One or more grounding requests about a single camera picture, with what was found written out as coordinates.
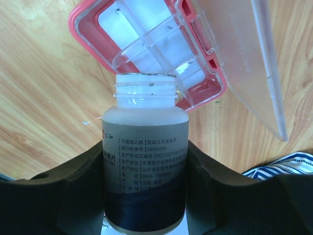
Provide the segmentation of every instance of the wood grain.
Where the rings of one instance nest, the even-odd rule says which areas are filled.
[[[114,76],[70,35],[80,0],[0,0],[0,172],[30,178],[101,140]],[[289,142],[230,92],[190,113],[190,140],[242,172],[313,147],[313,1],[270,2]]]

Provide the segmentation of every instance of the bottle neck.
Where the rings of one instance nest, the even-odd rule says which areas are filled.
[[[141,98],[141,97],[116,97],[117,107],[157,109],[170,108],[175,106],[175,98]]]
[[[165,74],[117,74],[116,105],[124,108],[169,108],[175,106],[176,80]]]

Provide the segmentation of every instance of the blue and white striped cloth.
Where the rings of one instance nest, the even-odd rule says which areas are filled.
[[[6,176],[6,175],[4,175],[2,173],[0,173],[0,180],[1,181],[14,181],[14,179],[12,179],[11,177]]]
[[[312,174],[313,155],[303,152],[291,153],[268,165],[256,167],[243,173],[255,180],[267,180],[278,174]]]

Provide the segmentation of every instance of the white plastic bottle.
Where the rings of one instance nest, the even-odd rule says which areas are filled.
[[[119,232],[165,234],[184,216],[189,118],[176,97],[172,75],[116,76],[102,142],[105,213]]]

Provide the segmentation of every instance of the open plastic container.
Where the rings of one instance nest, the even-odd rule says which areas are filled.
[[[176,75],[187,111],[229,86],[287,140],[266,0],[84,0],[68,23],[107,70]]]

